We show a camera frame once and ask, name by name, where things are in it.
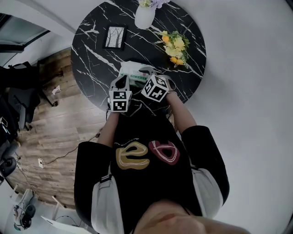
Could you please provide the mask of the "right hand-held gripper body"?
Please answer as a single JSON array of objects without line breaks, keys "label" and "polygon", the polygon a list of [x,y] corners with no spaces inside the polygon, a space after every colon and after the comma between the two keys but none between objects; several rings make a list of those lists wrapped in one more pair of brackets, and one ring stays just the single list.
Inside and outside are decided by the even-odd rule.
[{"label": "right hand-held gripper body", "polygon": [[169,76],[153,74],[142,88],[141,94],[152,101],[161,102],[169,92],[175,91],[176,88],[176,84]]}]

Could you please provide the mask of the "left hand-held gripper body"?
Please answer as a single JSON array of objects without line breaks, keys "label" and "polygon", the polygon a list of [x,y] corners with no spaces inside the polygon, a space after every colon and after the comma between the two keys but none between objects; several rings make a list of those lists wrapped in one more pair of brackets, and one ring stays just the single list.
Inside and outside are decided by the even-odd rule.
[{"label": "left hand-held gripper body", "polygon": [[111,112],[127,112],[131,96],[132,91],[129,85],[126,85],[124,88],[117,88],[111,85],[107,99]]}]

